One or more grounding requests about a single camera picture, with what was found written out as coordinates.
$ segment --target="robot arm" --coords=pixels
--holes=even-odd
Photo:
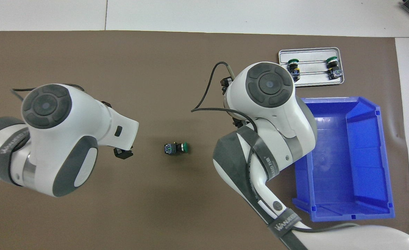
[[[227,87],[224,105],[252,118],[257,133],[248,124],[220,138],[215,168],[287,248],[409,249],[409,235],[383,226],[312,230],[266,187],[268,180],[313,150],[317,141],[314,116],[295,96],[287,70],[271,62],[248,66]]]
[[[0,179],[59,197],[80,187],[98,146],[127,152],[138,122],[75,87],[49,84],[28,94],[21,120],[0,118]]]

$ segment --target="component on tray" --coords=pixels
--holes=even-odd
[[[328,64],[328,75],[330,80],[343,76],[343,72],[338,65],[337,57],[328,58],[326,63]]]
[[[164,144],[164,153],[167,155],[175,155],[178,152],[188,152],[189,147],[187,145],[187,142],[184,143],[168,143]]]
[[[298,59],[291,59],[288,61],[289,73],[291,73],[294,82],[300,79],[300,69],[298,68]]]
[[[232,83],[232,78],[230,76],[221,79],[220,81],[222,88],[221,90],[223,90],[223,95],[226,93],[226,90],[228,89],[229,85],[231,85]]]

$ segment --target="silver tray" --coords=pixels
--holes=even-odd
[[[290,59],[298,59],[300,68],[300,80],[295,82],[295,87],[320,86],[342,84],[344,76],[330,80],[326,67],[326,59],[337,57],[339,68],[342,69],[341,53],[338,48],[315,48],[315,49],[282,49],[279,51],[279,64],[288,68]]]

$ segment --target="blue container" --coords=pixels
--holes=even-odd
[[[314,222],[395,217],[380,107],[362,97],[302,99],[318,139],[295,163],[295,206]]]

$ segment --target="cable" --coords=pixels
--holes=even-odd
[[[359,225],[355,223],[343,223],[343,224],[339,224],[339,225],[335,225],[335,226],[331,226],[327,228],[322,228],[322,229],[307,229],[307,228],[293,227],[292,230],[302,232],[302,233],[321,233],[321,232],[348,228],[348,227],[354,227],[354,226],[359,226]]]
[[[213,110],[213,111],[226,111],[226,112],[232,112],[232,113],[236,113],[239,114],[241,116],[243,116],[244,118],[246,118],[250,123],[252,123],[252,127],[254,128],[254,131],[257,133],[257,125],[255,125],[254,120],[252,120],[252,118],[250,118],[247,114],[241,112],[241,111],[237,111],[234,109],[223,109],[223,108],[195,108],[192,109],[191,112],[195,112],[195,111],[202,111],[202,110]]]
[[[232,71],[232,69],[231,69],[231,66],[229,66],[226,62],[221,61],[221,62],[218,62],[217,64],[215,64],[214,68],[212,69],[212,73],[211,73],[211,77],[209,78],[209,82],[207,83],[206,91],[204,92],[204,95],[203,95],[203,97],[201,98],[201,101],[198,103],[198,105],[197,105],[194,109],[199,108],[199,107],[201,106],[201,104],[203,103],[204,98],[206,97],[207,92],[208,92],[208,90],[209,90],[209,87],[211,86],[211,81],[212,81],[212,77],[214,76],[215,69],[216,69],[217,66],[220,65],[220,64],[225,65],[226,68],[228,69],[229,74],[231,75],[232,80],[235,79],[234,73],[233,73],[233,71]]]
[[[79,86],[79,85],[77,85],[77,84],[67,83],[67,84],[64,84],[64,85],[76,87],[76,88],[78,88],[78,89],[81,90],[81,91],[85,91],[83,87],[81,87],[81,86]],[[13,95],[15,95],[15,96],[16,96],[17,98],[19,98],[21,101],[23,101],[24,98],[23,98],[22,96],[20,96],[20,95],[19,95],[18,93],[16,93],[16,92],[32,91],[32,90],[34,90],[34,89],[35,89],[35,87],[31,87],[31,88],[28,88],[28,89],[10,89],[10,92],[12,92]]]

